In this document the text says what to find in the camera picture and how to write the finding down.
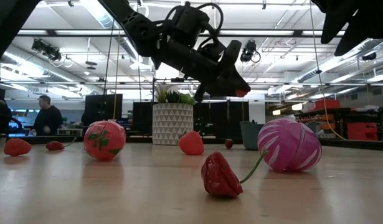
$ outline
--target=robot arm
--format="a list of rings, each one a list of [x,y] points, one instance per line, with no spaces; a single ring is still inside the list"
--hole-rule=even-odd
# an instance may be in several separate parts
[[[209,25],[209,17],[200,7],[174,7],[163,21],[150,21],[135,12],[127,0],[98,0],[121,24],[136,51],[143,57],[151,57],[156,69],[162,62],[200,81],[194,98],[201,102],[205,92],[211,96],[245,96],[250,87],[236,71],[241,42],[232,40],[226,48],[217,38],[218,30]],[[201,32],[208,30],[210,37],[194,49]]]

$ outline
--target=pink striped ball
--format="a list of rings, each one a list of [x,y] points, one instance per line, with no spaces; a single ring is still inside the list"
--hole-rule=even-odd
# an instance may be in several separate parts
[[[258,135],[258,149],[267,150],[265,162],[276,172],[302,171],[321,158],[321,144],[306,125],[280,118],[266,123]]]

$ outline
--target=gray container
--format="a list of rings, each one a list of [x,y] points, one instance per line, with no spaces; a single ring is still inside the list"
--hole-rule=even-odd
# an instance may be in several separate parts
[[[264,124],[253,124],[250,121],[241,121],[242,142],[246,150],[258,150],[258,134]]]

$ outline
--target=geometric pattern planter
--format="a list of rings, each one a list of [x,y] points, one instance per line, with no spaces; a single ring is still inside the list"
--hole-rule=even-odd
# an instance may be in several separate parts
[[[193,108],[184,103],[154,104],[153,144],[175,146],[180,135],[193,131]]]

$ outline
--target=black shirt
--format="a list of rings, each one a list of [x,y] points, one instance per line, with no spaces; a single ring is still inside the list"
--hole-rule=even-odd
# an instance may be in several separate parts
[[[35,119],[34,129],[38,136],[51,136],[57,134],[57,129],[62,124],[61,112],[55,106],[41,109]],[[48,126],[50,133],[45,133],[43,128]]]

